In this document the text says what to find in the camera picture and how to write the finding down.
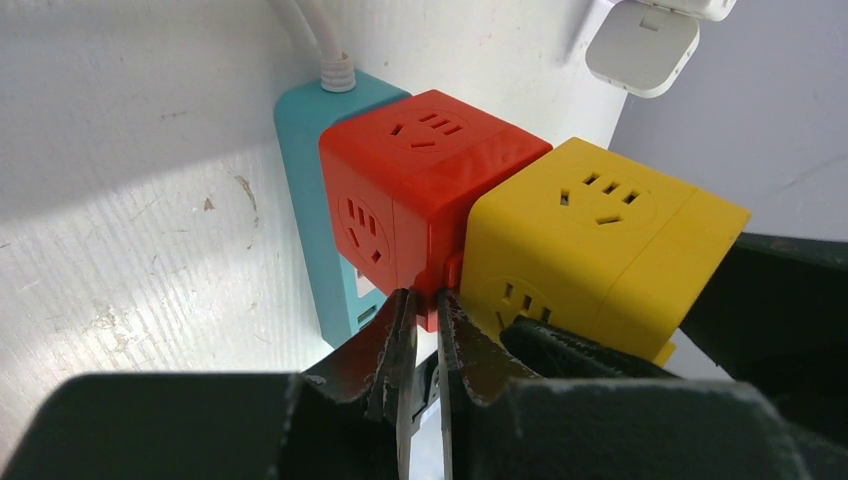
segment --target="yellow box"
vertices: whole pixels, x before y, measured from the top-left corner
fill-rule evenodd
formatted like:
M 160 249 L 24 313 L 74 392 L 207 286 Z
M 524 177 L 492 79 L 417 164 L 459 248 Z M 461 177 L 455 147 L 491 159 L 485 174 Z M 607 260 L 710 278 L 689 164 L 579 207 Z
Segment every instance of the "yellow box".
M 471 209 L 460 299 L 493 338 L 521 314 L 661 365 L 749 218 L 573 138 Z

